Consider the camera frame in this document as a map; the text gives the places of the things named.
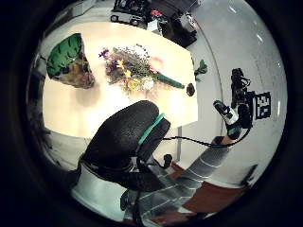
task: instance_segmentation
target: black cable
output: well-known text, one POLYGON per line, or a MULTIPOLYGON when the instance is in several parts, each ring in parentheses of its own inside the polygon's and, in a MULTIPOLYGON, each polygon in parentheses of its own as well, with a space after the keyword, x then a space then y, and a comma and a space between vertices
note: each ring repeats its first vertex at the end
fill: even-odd
POLYGON ((185 139, 185 140, 189 140, 189 141, 192 141, 192 142, 195 142, 195 143, 198 143, 198 144, 201 144, 201 145, 204 145, 204 146, 208 146, 208 147, 211 147, 211 148, 228 148, 228 147, 231 147, 231 146, 234 146, 236 144, 238 144, 240 141, 242 141, 249 133, 249 131, 252 129, 253 127, 253 115, 254 115, 254 109, 253 109, 253 103, 252 103, 252 99, 249 100, 248 102, 248 105, 249 105, 249 110, 250 110, 250 124, 249 124, 249 128, 247 129, 246 133, 243 135, 243 137, 241 137, 237 142, 235 143, 231 143, 231 144, 226 144, 226 145, 214 145, 214 144, 209 144, 209 143, 205 143, 205 142, 202 142, 202 141, 199 141, 199 140, 194 140, 194 139, 190 139, 190 138, 187 138, 187 137, 183 137, 183 136, 174 136, 174 137, 169 137, 169 138, 163 138, 163 140, 172 140, 172 139, 185 139))
POLYGON ((237 142, 231 143, 231 144, 226 144, 226 145, 209 144, 209 143, 205 143, 205 142, 202 142, 202 141, 199 141, 199 140, 190 139, 190 138, 183 137, 183 136, 174 136, 174 137, 169 137, 169 138, 163 138, 163 140, 185 139, 185 140, 190 140, 192 142, 195 142, 195 143, 198 143, 198 144, 201 144, 201 145, 204 145, 204 146, 208 146, 208 147, 211 147, 211 148, 228 148, 228 147, 234 146, 234 145, 238 144, 240 141, 242 141, 247 136, 247 134, 249 133, 251 128, 252 127, 247 129, 245 135, 243 137, 241 137, 241 139, 239 139, 237 142))

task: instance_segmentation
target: person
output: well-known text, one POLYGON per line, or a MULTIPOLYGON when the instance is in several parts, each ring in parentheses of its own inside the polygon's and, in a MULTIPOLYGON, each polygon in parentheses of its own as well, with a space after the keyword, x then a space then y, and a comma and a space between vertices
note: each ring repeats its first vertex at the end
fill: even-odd
MULTIPOLYGON (((223 116, 227 135, 215 137, 212 144, 236 142, 241 135, 237 113, 220 101, 214 106, 223 116)), ((106 218, 148 227, 184 221, 192 215, 182 205, 221 166, 231 148, 208 148, 176 179, 151 155, 145 166, 155 180, 148 172, 139 171, 140 162, 132 158, 137 153, 131 150, 156 116, 158 109, 153 103, 139 101, 102 124, 80 157, 79 177, 72 188, 77 201, 106 218)))

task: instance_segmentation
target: striped shirt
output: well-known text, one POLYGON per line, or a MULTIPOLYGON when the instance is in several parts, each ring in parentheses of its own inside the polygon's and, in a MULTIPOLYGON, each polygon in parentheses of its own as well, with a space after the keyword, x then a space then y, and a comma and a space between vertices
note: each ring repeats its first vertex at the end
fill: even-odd
MULTIPOLYGON (((218 136, 212 141, 212 144, 220 144, 222 139, 221 136, 218 136)), ((201 187, 202 182, 221 166, 228 151, 229 148, 208 148, 177 179, 172 179, 160 166, 151 166, 151 171, 158 176, 165 188, 140 194, 138 205, 144 225, 147 227, 160 226, 151 219, 168 210, 179 209, 192 198, 196 190, 201 187)), ((129 204, 125 218, 132 219, 136 195, 136 191, 128 192, 129 204)))

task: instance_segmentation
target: white tabletop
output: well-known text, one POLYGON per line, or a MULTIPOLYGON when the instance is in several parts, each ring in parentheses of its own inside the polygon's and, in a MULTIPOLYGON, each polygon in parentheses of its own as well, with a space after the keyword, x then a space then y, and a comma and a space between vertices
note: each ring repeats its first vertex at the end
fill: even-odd
POLYGON ((93 22, 78 24, 66 30, 65 37, 81 33, 85 55, 96 78, 92 89, 76 89, 46 77, 43 96, 45 126, 58 133, 92 138, 98 127, 112 114, 147 99, 155 103, 160 113, 171 123, 171 128, 198 120, 197 96, 188 96, 186 89, 178 89, 161 82, 145 94, 136 92, 126 96, 118 85, 109 85, 105 75, 105 61, 98 57, 102 47, 133 46, 142 44, 151 56, 164 62, 161 71, 167 77, 186 86, 196 86, 190 53, 183 47, 147 30, 113 24, 93 22))

